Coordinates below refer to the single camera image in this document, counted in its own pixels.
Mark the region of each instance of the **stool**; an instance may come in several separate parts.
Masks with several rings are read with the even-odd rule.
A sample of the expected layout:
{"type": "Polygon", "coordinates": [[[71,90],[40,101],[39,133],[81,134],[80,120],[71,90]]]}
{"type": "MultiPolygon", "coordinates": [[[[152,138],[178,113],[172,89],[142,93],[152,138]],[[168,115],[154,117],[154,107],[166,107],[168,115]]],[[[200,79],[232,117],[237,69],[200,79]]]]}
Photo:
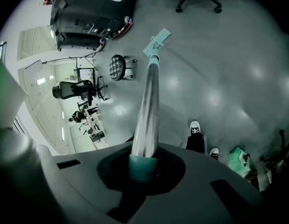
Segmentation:
{"type": "Polygon", "coordinates": [[[133,74],[128,74],[127,70],[133,70],[133,67],[127,67],[127,63],[135,63],[137,60],[129,60],[128,56],[115,55],[111,58],[109,71],[112,80],[134,79],[133,74]]]}

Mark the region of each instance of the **round stool seat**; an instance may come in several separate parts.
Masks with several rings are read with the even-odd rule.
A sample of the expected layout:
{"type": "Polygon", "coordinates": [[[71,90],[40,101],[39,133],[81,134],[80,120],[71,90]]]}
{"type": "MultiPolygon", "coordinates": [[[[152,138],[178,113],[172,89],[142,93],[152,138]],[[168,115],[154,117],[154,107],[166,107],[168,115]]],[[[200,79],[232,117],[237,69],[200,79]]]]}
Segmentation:
{"type": "Polygon", "coordinates": [[[110,76],[112,80],[121,80],[126,72],[126,61],[124,57],[120,55],[115,55],[111,58],[109,66],[110,76]]]}

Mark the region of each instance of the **gray floor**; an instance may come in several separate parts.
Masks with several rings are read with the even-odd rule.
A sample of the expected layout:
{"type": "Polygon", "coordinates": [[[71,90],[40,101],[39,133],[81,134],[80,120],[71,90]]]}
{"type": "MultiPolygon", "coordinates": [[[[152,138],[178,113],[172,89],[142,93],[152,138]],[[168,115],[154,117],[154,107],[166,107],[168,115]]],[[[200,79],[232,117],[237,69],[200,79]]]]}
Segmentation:
{"type": "Polygon", "coordinates": [[[160,50],[159,141],[185,148],[197,119],[221,162],[240,145],[257,163],[289,127],[289,38],[256,0],[220,0],[220,14],[209,0],[187,0],[178,14],[177,2],[137,0],[131,30],[97,54],[111,98],[100,105],[107,139],[116,145],[133,135],[148,64],[143,49],[166,28],[172,35],[160,50]],[[138,60],[134,81],[110,78],[115,54],[138,60]]]}

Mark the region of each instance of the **person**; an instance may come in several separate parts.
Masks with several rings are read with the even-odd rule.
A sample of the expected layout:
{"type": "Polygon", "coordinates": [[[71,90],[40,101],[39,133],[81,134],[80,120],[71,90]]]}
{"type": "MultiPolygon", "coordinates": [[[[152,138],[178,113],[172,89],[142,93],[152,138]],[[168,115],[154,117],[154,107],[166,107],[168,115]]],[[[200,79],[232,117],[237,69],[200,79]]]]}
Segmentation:
{"type": "MultiPolygon", "coordinates": [[[[190,136],[188,137],[186,149],[196,151],[198,153],[205,153],[204,137],[201,134],[200,124],[197,120],[194,120],[190,124],[190,136]]],[[[210,151],[210,157],[217,159],[219,156],[219,149],[214,147],[210,151]]]]}
{"type": "MultiPolygon", "coordinates": [[[[92,115],[93,113],[97,112],[98,110],[96,108],[91,108],[88,109],[87,112],[89,113],[89,115],[92,115]]],[[[84,119],[86,119],[86,113],[83,110],[80,111],[75,111],[73,113],[73,115],[71,116],[71,118],[69,118],[69,122],[73,122],[75,121],[76,123],[81,123],[84,119]]]]}

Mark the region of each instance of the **white sneaker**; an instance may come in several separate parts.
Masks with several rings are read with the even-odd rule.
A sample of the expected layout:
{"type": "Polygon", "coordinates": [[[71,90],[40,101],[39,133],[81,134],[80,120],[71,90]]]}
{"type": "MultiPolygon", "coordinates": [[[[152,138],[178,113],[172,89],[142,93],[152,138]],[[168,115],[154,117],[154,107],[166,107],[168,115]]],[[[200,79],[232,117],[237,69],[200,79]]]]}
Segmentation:
{"type": "Polygon", "coordinates": [[[218,160],[218,156],[219,156],[219,149],[217,147],[212,148],[210,151],[210,157],[218,160]]]}
{"type": "Polygon", "coordinates": [[[200,125],[197,120],[194,120],[190,124],[190,133],[195,134],[195,133],[200,133],[200,125]]]}

